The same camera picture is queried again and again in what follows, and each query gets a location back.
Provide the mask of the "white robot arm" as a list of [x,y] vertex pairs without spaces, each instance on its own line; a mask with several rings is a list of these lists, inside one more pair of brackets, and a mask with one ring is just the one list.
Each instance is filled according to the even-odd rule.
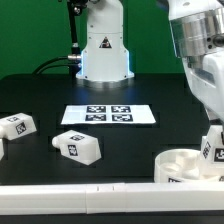
[[[175,55],[208,117],[224,122],[224,0],[162,0]],[[87,44],[77,78],[119,83],[133,76],[123,44],[120,0],[87,0]]]

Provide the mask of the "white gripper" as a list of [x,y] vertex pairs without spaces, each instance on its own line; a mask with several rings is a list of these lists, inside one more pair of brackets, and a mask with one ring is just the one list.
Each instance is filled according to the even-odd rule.
[[206,108],[211,125],[224,122],[224,53],[207,54],[194,65],[183,58],[183,67],[192,94]]

